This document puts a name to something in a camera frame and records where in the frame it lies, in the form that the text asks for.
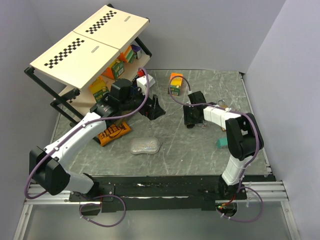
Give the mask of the silver keys of yellow padlock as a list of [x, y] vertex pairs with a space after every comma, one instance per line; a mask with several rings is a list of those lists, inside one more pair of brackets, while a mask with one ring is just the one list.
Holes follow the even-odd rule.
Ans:
[[200, 128], [202, 128], [202, 129], [205, 129], [206, 127], [209, 126], [209, 124], [206, 123], [206, 122], [202, 122], [202, 123], [199, 123], [198, 126], [199, 126]]

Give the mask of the large brass padlock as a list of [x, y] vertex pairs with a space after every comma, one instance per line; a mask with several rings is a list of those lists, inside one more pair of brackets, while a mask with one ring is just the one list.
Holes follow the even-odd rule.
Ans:
[[226, 102], [225, 102], [223, 99], [218, 100], [218, 101], [217, 101], [217, 105], [218, 105], [219, 107], [221, 107], [221, 108], [224, 108], [224, 109], [225, 109], [225, 108], [228, 108]]

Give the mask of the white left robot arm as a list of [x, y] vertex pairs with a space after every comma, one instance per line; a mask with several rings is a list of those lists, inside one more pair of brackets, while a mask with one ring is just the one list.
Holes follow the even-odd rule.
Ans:
[[166, 112], [160, 107], [158, 97], [149, 97], [150, 80], [138, 78], [137, 86], [124, 78], [116, 80], [109, 92], [95, 103], [89, 112], [69, 132], [44, 149], [30, 151], [29, 177], [52, 196], [64, 190], [81, 193], [87, 201], [99, 195], [99, 182], [87, 173], [66, 170], [66, 165], [94, 137], [105, 131], [117, 120], [135, 113], [155, 120]]

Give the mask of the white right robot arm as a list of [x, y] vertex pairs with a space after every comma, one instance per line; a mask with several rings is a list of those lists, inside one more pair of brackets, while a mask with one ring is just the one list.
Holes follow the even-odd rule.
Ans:
[[188, 129], [207, 121], [226, 131], [230, 157], [222, 173], [224, 183], [218, 187], [218, 193], [223, 199], [230, 199], [235, 195], [235, 185], [243, 179], [247, 166], [264, 147], [256, 119], [251, 113], [207, 103], [201, 91], [190, 93], [188, 97], [190, 103], [183, 105], [184, 125]]

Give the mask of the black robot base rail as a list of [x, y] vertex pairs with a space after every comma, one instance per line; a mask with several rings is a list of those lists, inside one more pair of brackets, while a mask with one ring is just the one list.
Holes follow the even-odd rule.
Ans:
[[219, 175], [94, 176], [97, 199], [70, 194], [70, 202], [97, 203], [102, 212], [201, 209], [214, 211], [218, 202], [246, 200], [245, 190], [227, 186]]

